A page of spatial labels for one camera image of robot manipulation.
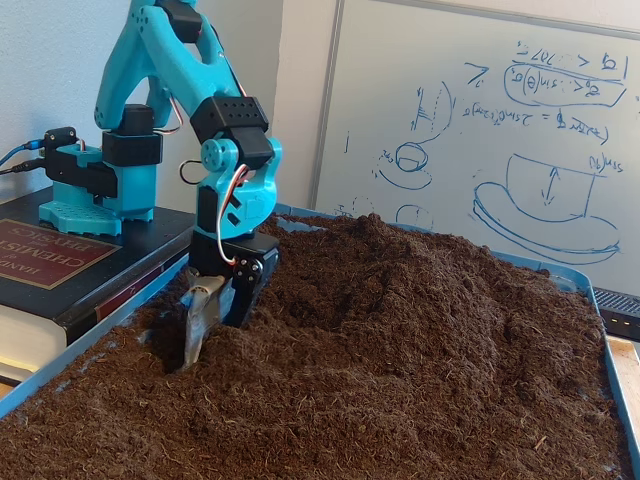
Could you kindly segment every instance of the white wall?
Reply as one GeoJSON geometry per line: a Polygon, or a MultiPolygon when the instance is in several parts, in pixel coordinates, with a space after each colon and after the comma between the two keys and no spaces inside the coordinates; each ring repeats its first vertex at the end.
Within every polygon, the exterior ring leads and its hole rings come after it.
{"type": "MultiPolygon", "coordinates": [[[[50,128],[100,140],[93,108],[129,0],[0,0],[0,157],[50,128]]],[[[11,165],[29,158],[21,153],[11,165]]],[[[0,202],[51,182],[42,170],[0,179],[0,202]]]]}
{"type": "MultiPolygon", "coordinates": [[[[201,0],[236,73],[273,118],[283,0],[201,0]]],[[[0,157],[45,130],[72,125],[99,146],[93,121],[102,71],[124,25],[130,0],[0,0],[0,157]]],[[[133,101],[144,101],[144,89],[133,101]]],[[[195,210],[195,188],[178,176],[199,158],[190,125],[165,142],[158,204],[195,210]]],[[[21,153],[10,165],[34,158],[21,153]]],[[[50,185],[42,170],[0,178],[0,202],[50,185]]]]}
{"type": "Polygon", "coordinates": [[[285,0],[273,135],[284,146],[278,200],[308,207],[336,0],[285,0]]]}
{"type": "MultiPolygon", "coordinates": [[[[582,23],[640,30],[638,0],[450,0],[582,23]]],[[[285,0],[274,135],[285,146],[280,200],[311,207],[321,106],[336,0],[285,0]]]]}

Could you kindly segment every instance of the blue cable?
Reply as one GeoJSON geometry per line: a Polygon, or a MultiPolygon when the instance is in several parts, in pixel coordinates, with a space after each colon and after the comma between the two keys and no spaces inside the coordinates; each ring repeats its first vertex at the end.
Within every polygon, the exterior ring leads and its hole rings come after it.
{"type": "Polygon", "coordinates": [[[38,150],[40,147],[42,147],[43,143],[44,142],[42,140],[31,140],[30,142],[23,143],[19,147],[14,148],[4,157],[2,157],[2,160],[0,160],[0,167],[7,163],[15,154],[20,153],[23,150],[38,150]]]}

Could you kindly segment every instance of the whiteboard frame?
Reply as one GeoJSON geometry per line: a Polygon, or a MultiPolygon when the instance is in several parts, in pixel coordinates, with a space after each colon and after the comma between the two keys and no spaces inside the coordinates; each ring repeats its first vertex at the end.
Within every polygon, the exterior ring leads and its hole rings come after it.
{"type": "MultiPolygon", "coordinates": [[[[340,33],[342,30],[342,20],[344,18],[345,3],[349,0],[338,0],[336,5],[336,16],[333,26],[333,36],[331,41],[331,49],[329,54],[328,65],[328,81],[325,88],[324,99],[322,102],[322,120],[320,124],[320,136],[318,139],[318,149],[314,165],[312,190],[311,190],[311,208],[316,209],[318,204],[318,191],[320,189],[320,176],[322,173],[322,162],[324,160],[324,146],[327,140],[327,126],[329,123],[329,109],[331,107],[331,97],[333,93],[333,82],[336,73],[336,62],[338,60],[338,51],[340,47],[340,33]]],[[[504,10],[496,10],[491,8],[471,7],[463,5],[453,5],[433,0],[369,0],[370,2],[392,3],[409,7],[427,8],[430,10],[439,10],[450,13],[458,13],[461,15],[471,15],[475,17],[492,18],[496,20],[504,20],[508,22],[525,23],[539,27],[557,28],[560,30],[568,30],[580,33],[591,33],[595,35],[603,35],[605,37],[623,38],[627,40],[640,41],[640,30],[629,30],[625,28],[617,28],[613,26],[603,26],[595,23],[581,23],[571,20],[560,20],[557,18],[543,17],[537,15],[525,15],[522,13],[508,12],[504,10]]]]}

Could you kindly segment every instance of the whiteboard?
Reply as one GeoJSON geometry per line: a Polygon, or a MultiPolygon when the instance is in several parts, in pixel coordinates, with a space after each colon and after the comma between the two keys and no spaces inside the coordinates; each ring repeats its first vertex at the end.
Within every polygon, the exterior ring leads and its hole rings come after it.
{"type": "Polygon", "coordinates": [[[638,37],[432,7],[344,0],[315,208],[640,295],[638,37]]]}

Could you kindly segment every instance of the robotic arm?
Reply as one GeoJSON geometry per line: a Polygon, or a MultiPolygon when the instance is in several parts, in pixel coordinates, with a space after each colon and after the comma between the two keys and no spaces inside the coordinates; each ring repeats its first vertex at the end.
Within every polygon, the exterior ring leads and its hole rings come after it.
{"type": "Polygon", "coordinates": [[[269,124],[257,99],[244,93],[216,32],[195,11],[196,2],[132,0],[95,108],[102,150],[76,145],[75,132],[67,142],[51,143],[45,163],[54,201],[40,207],[42,220],[66,232],[117,235],[123,220],[151,221],[162,159],[158,129],[177,100],[202,145],[208,171],[198,185],[192,288],[183,298],[189,307],[185,368],[197,361],[202,340],[216,323],[244,324],[276,268],[278,241],[256,229],[275,207],[282,158],[279,142],[265,135],[269,124]],[[202,62],[188,44],[195,44],[202,62]],[[146,105],[126,104],[145,78],[146,105]],[[93,220],[65,217],[69,204],[76,212],[79,206],[86,209],[93,220]],[[233,295],[229,312],[220,312],[221,295],[233,295]]]}

